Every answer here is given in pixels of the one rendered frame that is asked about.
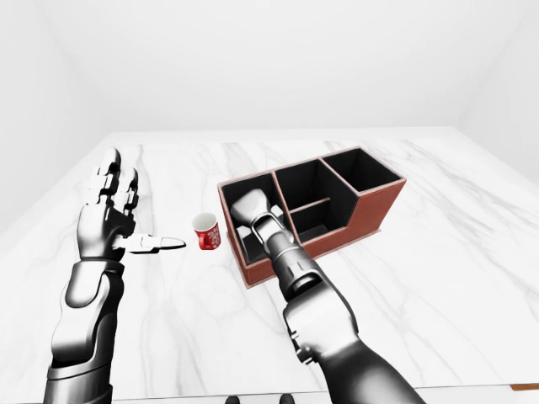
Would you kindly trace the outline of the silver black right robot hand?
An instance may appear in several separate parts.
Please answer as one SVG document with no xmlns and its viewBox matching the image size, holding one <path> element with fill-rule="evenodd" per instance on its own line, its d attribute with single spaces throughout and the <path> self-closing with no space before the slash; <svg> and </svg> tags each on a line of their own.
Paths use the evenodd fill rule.
<svg viewBox="0 0 539 404">
<path fill-rule="evenodd" d="M 286 231 L 279 218 L 271 211 L 270 202 L 261 189 L 253 189 L 236 201 L 231 208 L 232 216 L 247 226 L 261 244 L 265 244 L 276 232 Z"/>
</svg>

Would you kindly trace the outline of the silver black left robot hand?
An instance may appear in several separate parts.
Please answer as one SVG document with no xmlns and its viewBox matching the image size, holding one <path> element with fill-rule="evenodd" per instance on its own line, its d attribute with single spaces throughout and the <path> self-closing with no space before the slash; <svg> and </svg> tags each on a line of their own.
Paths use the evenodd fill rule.
<svg viewBox="0 0 539 404">
<path fill-rule="evenodd" d="M 119 262 L 124 253 L 158 253 L 186 246 L 178 238 L 136 233 L 133 210 L 138 200 L 137 170 L 123 169 L 120 152 L 110 148 L 92 176 L 79 216 L 77 243 L 82 260 Z"/>
</svg>

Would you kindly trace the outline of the red-brown desk caddy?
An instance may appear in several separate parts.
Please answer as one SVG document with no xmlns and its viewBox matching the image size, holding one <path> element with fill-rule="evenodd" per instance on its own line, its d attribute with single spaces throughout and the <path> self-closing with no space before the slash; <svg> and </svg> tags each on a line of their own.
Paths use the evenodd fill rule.
<svg viewBox="0 0 539 404">
<path fill-rule="evenodd" d="M 244 283 L 252 287 L 275 275 L 255 235 L 231 214 L 248 191 L 264 191 L 285 227 L 311 258 L 319 258 L 376 233 L 405 182 L 356 146 L 219 183 L 227 236 Z"/>
</svg>

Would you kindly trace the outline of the red patterned mug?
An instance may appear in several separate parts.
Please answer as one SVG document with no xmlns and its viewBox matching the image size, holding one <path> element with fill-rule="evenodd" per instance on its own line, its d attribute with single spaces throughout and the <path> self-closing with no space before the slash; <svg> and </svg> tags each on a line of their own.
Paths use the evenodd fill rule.
<svg viewBox="0 0 539 404">
<path fill-rule="evenodd" d="M 201 250 L 215 250 L 221 244 L 221 236 L 216 216 L 202 212 L 192 220 L 192 227 L 198 237 Z"/>
</svg>

